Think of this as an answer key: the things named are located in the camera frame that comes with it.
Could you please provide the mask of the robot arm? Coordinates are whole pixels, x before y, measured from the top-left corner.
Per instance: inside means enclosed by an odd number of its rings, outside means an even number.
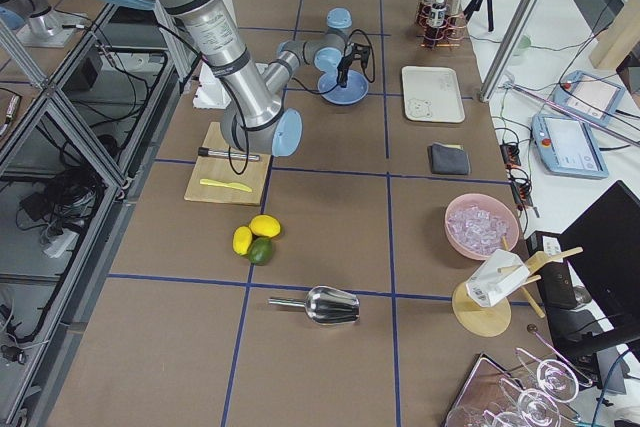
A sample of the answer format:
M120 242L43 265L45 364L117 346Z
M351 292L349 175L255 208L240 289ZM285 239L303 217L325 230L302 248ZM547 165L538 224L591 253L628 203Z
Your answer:
M351 38L351 13L346 8L333 8L326 17L327 30L320 39L308 41L286 41L280 44L278 56L270 62L262 77L271 93L284 88L304 65L313 65L323 73L316 90L311 93L334 103L349 104L368 93L368 86L375 81L375 74L368 76L366 69L372 53L371 43L361 45Z
M221 130L240 150L292 155L302 136L298 111L283 106L280 90L299 67L298 57L284 50L264 71L258 70L223 0L104 0L133 9L160 4L182 21L197 48L232 99Z

